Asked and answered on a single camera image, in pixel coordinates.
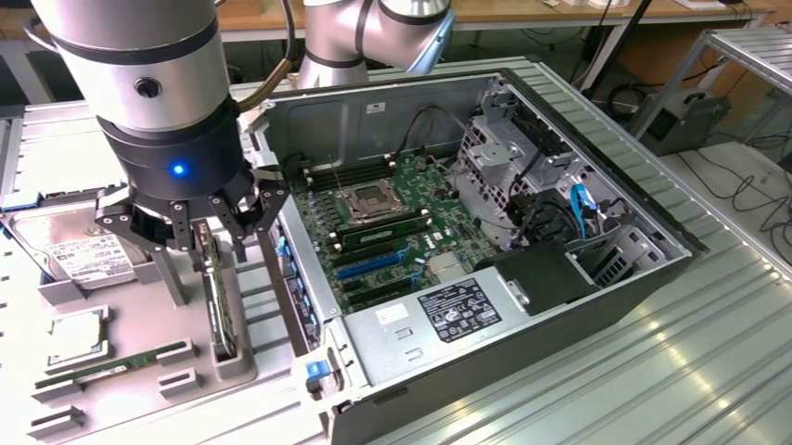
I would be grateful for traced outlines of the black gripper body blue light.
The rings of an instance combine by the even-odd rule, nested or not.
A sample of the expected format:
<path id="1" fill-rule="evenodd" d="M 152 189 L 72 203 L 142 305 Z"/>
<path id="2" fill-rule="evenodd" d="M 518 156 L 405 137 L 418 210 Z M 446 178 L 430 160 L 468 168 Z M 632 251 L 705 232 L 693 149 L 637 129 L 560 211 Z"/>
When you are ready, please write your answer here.
<path id="1" fill-rule="evenodd" d="M 245 158 L 234 99 L 193 126 L 167 132 L 135 132 L 99 117 L 110 147 L 135 189 L 135 200 L 164 215 L 164 203 L 186 205 L 189 224 L 214 216 L 207 198 L 222 189 L 238 197 L 254 179 Z"/>

